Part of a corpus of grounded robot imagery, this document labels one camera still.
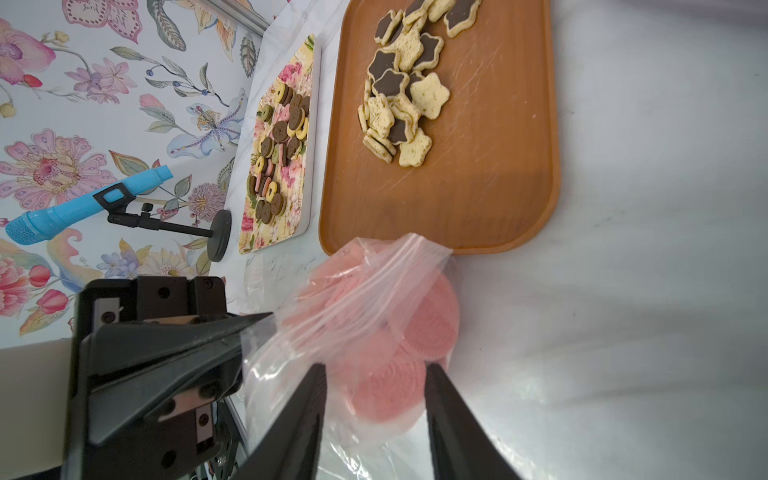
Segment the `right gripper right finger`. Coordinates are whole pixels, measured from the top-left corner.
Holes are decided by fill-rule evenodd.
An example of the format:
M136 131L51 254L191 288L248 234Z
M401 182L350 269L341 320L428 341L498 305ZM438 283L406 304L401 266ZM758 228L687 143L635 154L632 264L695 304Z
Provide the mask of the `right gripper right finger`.
M436 480L520 480L438 363L426 368L424 387Z

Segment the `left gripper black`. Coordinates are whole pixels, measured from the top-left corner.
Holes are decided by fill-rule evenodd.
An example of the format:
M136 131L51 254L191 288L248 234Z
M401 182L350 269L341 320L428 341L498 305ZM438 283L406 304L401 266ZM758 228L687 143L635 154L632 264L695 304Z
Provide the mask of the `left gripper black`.
M212 405L242 376L239 335L267 317L230 315L214 277L88 283L75 301L62 477L177 479L211 459Z

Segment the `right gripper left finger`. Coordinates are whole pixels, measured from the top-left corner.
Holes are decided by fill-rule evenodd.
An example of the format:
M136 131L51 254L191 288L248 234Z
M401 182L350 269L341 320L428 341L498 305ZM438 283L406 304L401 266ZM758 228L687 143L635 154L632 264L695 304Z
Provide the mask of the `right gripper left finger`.
M326 367L314 364L234 477L314 480L326 401Z

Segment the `ziploc bag pink cookies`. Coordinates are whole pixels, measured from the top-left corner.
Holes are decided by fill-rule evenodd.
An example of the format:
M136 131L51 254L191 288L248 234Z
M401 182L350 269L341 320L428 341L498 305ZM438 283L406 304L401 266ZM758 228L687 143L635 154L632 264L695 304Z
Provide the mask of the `ziploc bag pink cookies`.
M293 297L246 329L243 395L255 445L309 369L326 370L324 418L345 447L377 447L425 409L429 364L447 364L460 307L449 248L417 234L357 238L316 267Z

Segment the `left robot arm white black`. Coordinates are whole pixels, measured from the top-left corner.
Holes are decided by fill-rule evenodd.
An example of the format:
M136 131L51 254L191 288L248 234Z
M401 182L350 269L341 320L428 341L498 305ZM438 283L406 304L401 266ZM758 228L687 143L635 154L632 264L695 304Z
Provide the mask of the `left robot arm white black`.
M224 447L216 402L242 382L220 278L95 280L69 339L1 353L5 479L179 479Z

